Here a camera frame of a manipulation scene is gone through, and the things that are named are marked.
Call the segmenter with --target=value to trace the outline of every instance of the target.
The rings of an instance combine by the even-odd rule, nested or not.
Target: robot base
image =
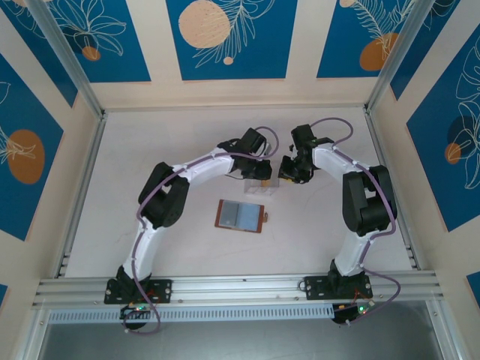
[[[364,272],[353,276],[341,276],[331,261],[330,271],[326,276],[307,276],[304,278],[307,300],[353,300],[357,293],[366,298],[374,296],[370,278]]]
[[[169,304],[172,293],[172,281],[167,279],[152,280],[147,277],[140,281],[146,295],[154,304]],[[130,279],[123,266],[120,266],[115,279],[110,279],[106,283],[105,298],[103,302],[112,304],[140,304],[145,303],[145,299],[137,289],[133,279]]]

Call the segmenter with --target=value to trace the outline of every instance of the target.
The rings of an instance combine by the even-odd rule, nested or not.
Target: aluminum frame
[[[432,296],[443,298],[434,271],[385,271],[397,279],[402,292],[396,301],[430,300]],[[344,299],[308,301],[299,283],[305,276],[326,274],[286,274],[211,277],[153,277],[173,281],[170,304],[162,306],[222,306],[222,305],[293,305],[337,304]],[[40,281],[33,309],[119,308],[105,305],[104,295],[107,277],[59,278]],[[392,296],[397,287],[391,281],[370,277],[373,300],[382,302]]]
[[[398,192],[395,191],[396,188],[399,188],[398,181],[396,180],[396,176],[394,172],[392,172],[392,167],[390,166],[388,158],[385,156],[385,151],[383,149],[383,141],[381,135],[377,131],[376,122],[375,122],[375,115],[373,113],[368,113],[367,108],[364,108],[365,120],[367,122],[368,130],[370,131],[370,136],[372,138],[373,147],[375,148],[376,154],[378,156],[379,162],[382,165],[385,165],[391,174],[391,183],[394,188],[394,195],[397,201],[397,222],[400,228],[400,232],[403,236],[403,241],[405,244],[410,246],[410,249],[413,254],[413,260],[415,261],[416,268],[419,270],[428,269],[428,262],[423,255],[422,249],[420,246],[415,242],[416,234],[413,231],[413,228],[410,226],[412,220],[405,209],[404,202],[401,199],[401,196],[398,196]]]
[[[90,180],[92,179],[93,169],[95,167],[95,161],[97,160],[102,136],[104,135],[107,118],[108,115],[104,115],[100,118],[95,130],[95,134],[91,140],[87,161],[85,162],[79,189],[75,197],[75,205],[71,211],[66,236],[63,241],[63,246],[61,247],[61,252],[58,253],[55,260],[55,267],[53,268],[51,274],[52,278],[57,278],[61,274],[65,254],[69,254],[74,246],[75,235],[77,234],[80,217],[82,216],[83,205],[85,204],[87,192],[89,190]]]
[[[88,77],[80,66],[70,45],[68,45],[62,30],[50,13],[47,4],[42,0],[25,0],[25,3],[34,21],[38,24],[43,35],[45,35],[48,44],[52,47],[58,60],[60,60],[68,76],[72,79],[73,84],[85,98],[85,102],[90,110],[100,119],[104,114],[100,101],[98,101],[97,95],[93,92]]]
[[[425,17],[427,17],[435,1],[436,0],[416,1],[412,12],[406,19],[405,24],[400,31],[400,36],[395,42],[395,46],[386,59],[382,70],[380,71],[370,97],[365,104],[367,113],[371,114],[375,110],[378,102],[383,96],[383,93],[390,86],[393,76],[400,67],[401,62],[404,60],[405,55],[412,45],[412,42],[415,40],[417,33],[422,27]]]

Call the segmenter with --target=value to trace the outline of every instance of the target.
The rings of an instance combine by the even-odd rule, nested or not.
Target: transparent plastic container
[[[270,180],[244,180],[244,192],[246,194],[258,194],[258,195],[272,195],[279,186],[278,170],[280,163],[278,161],[272,161],[271,163],[271,178]]]

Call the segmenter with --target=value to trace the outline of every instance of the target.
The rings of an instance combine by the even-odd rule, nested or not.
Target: ventilation grille
[[[286,306],[171,307],[158,309],[164,323],[242,320],[332,319],[331,304]],[[53,310],[49,324],[119,323],[120,310]],[[144,313],[129,323],[156,321],[153,313]]]

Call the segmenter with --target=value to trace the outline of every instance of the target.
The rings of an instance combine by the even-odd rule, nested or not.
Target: orange circle
[[[395,41],[397,41],[397,38],[398,34],[389,33],[371,41],[361,52],[361,68],[366,71],[382,70],[390,51],[392,51]]]
[[[222,44],[231,30],[225,11],[209,0],[190,3],[180,14],[178,27],[184,40],[197,49]]]
[[[97,62],[98,60],[100,60],[101,57],[100,51],[91,46],[85,46],[82,49],[82,54],[86,57],[87,60],[90,60],[91,62]]]
[[[461,149],[458,144],[454,142],[448,144],[447,148],[445,149],[445,159],[452,164],[455,165],[461,159]]]
[[[45,149],[40,137],[30,130],[17,130],[10,135],[7,149],[10,151],[8,167],[13,177],[27,185],[37,182],[45,165]]]

